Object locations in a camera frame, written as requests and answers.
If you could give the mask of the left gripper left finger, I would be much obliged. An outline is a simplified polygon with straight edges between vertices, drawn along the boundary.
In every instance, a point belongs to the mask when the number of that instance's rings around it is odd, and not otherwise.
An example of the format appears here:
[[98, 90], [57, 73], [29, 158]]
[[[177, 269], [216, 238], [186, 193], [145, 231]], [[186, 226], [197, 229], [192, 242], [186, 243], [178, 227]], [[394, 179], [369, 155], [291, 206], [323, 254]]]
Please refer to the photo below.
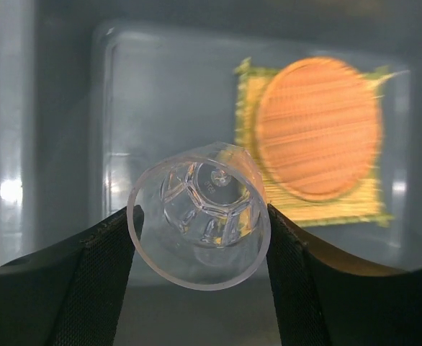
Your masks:
[[135, 253], [127, 211], [0, 267], [0, 345], [112, 345]]

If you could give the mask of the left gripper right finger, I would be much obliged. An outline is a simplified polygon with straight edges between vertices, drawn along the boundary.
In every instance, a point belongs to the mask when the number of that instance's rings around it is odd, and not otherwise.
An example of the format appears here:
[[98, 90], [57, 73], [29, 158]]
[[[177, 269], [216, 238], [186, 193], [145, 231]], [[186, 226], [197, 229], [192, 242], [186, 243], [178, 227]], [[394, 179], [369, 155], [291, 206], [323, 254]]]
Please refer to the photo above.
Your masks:
[[422, 269], [345, 252], [269, 205], [269, 279], [283, 345], [422, 345]]

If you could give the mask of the square bamboo mat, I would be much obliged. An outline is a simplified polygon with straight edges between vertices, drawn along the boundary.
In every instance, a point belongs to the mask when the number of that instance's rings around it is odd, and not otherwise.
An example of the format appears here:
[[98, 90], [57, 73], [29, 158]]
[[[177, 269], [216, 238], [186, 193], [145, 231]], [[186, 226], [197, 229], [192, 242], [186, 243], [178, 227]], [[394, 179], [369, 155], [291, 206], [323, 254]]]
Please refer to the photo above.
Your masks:
[[301, 226], [327, 226], [359, 222], [375, 222], [386, 226], [392, 219], [392, 215], [387, 211], [380, 179], [380, 159], [385, 147], [383, 100], [385, 97], [384, 85], [394, 77], [394, 73], [387, 66], [379, 66], [369, 72], [355, 68], [367, 80], [380, 103], [382, 137], [377, 158], [366, 177], [359, 180], [348, 192], [338, 198], [315, 202], [299, 198], [280, 187], [269, 176], [258, 154], [255, 137], [256, 113], [265, 88], [282, 69], [255, 66], [250, 58], [242, 60], [235, 69], [238, 76], [235, 142], [246, 148], [258, 164], [267, 200]]

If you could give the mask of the clear glass cup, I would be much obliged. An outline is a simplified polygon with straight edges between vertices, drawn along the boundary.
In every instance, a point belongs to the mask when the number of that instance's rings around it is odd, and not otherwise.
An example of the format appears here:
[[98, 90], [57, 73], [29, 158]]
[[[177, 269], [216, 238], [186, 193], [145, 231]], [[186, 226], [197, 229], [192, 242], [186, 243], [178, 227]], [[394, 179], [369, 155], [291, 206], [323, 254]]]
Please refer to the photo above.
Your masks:
[[269, 249], [261, 172], [250, 153], [215, 142], [141, 174], [127, 200], [135, 251], [162, 278], [192, 290], [233, 287]]

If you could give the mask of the orange round woven plate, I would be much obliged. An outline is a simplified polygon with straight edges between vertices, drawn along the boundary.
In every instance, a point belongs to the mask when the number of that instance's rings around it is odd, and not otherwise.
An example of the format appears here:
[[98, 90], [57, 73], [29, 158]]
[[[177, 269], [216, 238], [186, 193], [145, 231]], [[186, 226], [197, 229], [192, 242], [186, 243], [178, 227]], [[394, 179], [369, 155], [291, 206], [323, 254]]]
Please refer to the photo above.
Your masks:
[[380, 103], [349, 64], [303, 58], [265, 88], [255, 137], [264, 168], [280, 187], [309, 201], [338, 198], [366, 177], [377, 158]]

